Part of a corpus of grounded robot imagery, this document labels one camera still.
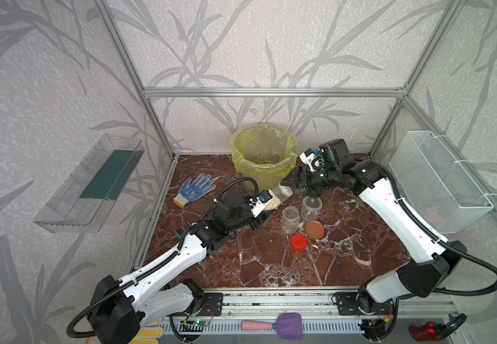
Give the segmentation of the brown-lidded oatmeal jar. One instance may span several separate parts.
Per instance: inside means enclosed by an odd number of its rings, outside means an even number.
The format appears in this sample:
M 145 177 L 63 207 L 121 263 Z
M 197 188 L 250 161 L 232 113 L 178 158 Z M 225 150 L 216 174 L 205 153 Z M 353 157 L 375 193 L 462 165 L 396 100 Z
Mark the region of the brown-lidded oatmeal jar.
M 316 220 L 322 211 L 322 200 L 319 197 L 306 196 L 302 200 L 300 214 L 306 221 Z

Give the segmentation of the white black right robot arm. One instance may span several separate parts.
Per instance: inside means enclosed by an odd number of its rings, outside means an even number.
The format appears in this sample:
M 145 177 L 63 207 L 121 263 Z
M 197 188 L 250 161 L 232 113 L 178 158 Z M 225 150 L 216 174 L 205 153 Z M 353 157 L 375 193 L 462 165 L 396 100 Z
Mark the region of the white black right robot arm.
M 458 241 L 450 242 L 424 220 L 400 195 L 392 173 L 379 163 L 350 153 L 343 139 L 331 140 L 317 150 L 300 154 L 295 166 L 280 184 L 306 196 L 319 197 L 328 189 L 349 189 L 372 208 L 393 230 L 407 249 L 410 260 L 398 269 L 372 278 L 357 292 L 357 306 L 373 314 L 384 302 L 402 298 L 426 298 L 431 293 L 478 297 L 497 291 L 497 267 L 467 254 Z M 461 259 L 473 262 L 496 276 L 477 290 L 450 290 L 440 284 Z

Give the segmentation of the clear plastic jar lid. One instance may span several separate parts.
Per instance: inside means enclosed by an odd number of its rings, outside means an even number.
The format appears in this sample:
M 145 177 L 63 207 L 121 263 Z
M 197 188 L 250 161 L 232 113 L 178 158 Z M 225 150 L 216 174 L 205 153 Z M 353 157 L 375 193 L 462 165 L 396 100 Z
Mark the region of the clear plastic jar lid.
M 293 195 L 293 190 L 288 186 L 282 186 L 281 184 L 272 189 L 274 196 L 276 196 L 281 203 L 285 202 L 288 198 Z

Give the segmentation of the red jar lid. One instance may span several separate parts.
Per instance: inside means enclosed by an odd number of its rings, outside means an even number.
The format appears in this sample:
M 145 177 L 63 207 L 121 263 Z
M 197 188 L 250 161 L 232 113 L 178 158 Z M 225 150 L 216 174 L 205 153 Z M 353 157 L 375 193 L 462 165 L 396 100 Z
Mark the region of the red jar lid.
M 290 248 L 295 252 L 304 252 L 307 249 L 307 238 L 303 234 L 293 234 L 289 241 Z

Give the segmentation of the red-lidded oatmeal jar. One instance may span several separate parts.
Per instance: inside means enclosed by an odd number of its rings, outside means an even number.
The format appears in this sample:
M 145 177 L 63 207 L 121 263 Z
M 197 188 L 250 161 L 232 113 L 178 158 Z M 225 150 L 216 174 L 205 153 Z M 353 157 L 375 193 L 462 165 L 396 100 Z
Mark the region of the red-lidded oatmeal jar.
M 294 206 L 286 207 L 281 213 L 281 229 L 285 234 L 294 234 L 300 223 L 300 213 Z

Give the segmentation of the small oatmeal jar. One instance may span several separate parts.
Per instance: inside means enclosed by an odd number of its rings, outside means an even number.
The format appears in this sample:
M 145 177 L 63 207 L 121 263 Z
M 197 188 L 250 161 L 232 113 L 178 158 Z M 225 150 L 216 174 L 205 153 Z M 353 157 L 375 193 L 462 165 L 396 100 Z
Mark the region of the small oatmeal jar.
M 276 208 L 278 208 L 281 204 L 280 200 L 274 196 L 274 193 L 272 192 L 271 190 L 271 194 L 273 194 L 273 197 L 271 198 L 271 200 L 268 202 L 268 204 L 266 205 L 266 207 L 264 208 L 265 211 L 271 211 L 271 210 L 274 210 Z

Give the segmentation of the brown jar lid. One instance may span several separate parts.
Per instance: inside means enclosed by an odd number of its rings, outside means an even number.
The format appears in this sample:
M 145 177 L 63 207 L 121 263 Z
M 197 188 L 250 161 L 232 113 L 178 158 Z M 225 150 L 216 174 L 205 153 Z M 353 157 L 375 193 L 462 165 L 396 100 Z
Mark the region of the brown jar lid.
M 312 220 L 306 223 L 304 233 L 310 239 L 320 240 L 325 236 L 325 228 L 321 222 Z

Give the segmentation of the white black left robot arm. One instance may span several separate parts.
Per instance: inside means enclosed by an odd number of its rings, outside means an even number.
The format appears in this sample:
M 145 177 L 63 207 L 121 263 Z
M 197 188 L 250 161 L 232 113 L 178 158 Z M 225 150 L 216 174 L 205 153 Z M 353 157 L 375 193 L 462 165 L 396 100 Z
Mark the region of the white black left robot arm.
M 273 190 L 254 189 L 244 196 L 223 189 L 214 206 L 189 225 L 177 245 L 128 275 L 108 275 L 96 286 L 90 305 L 66 328 L 70 338 L 98 338 L 101 343 L 129 343 L 141 328 L 166 315 L 188 310 L 204 292 L 193 282 L 167 284 L 219 250 L 231 234 L 249 226 L 258 229 L 281 200 Z

